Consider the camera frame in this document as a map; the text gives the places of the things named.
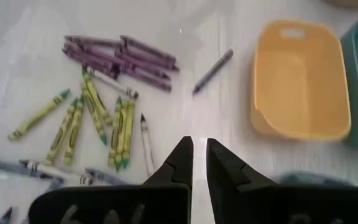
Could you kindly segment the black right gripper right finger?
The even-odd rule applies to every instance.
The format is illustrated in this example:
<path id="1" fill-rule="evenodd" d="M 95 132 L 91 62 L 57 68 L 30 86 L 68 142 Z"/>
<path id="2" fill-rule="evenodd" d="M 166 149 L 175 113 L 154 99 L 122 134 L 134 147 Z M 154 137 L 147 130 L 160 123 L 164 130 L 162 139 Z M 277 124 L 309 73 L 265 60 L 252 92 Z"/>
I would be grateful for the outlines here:
<path id="1" fill-rule="evenodd" d="M 238 192 L 275 185 L 274 181 L 257 172 L 216 139 L 208 139 L 207 154 L 207 170 L 220 184 L 233 187 Z"/>

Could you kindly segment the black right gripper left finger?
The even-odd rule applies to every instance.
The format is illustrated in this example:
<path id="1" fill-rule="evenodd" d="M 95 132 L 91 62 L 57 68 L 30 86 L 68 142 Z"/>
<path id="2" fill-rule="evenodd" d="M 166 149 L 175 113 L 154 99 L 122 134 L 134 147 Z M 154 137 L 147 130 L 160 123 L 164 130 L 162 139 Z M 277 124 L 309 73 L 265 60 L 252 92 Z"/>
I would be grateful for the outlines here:
<path id="1" fill-rule="evenodd" d="M 191 187 L 193 156 L 192 138 L 190 136 L 182 137 L 163 164 L 144 182 L 144 185 L 179 183 Z"/>

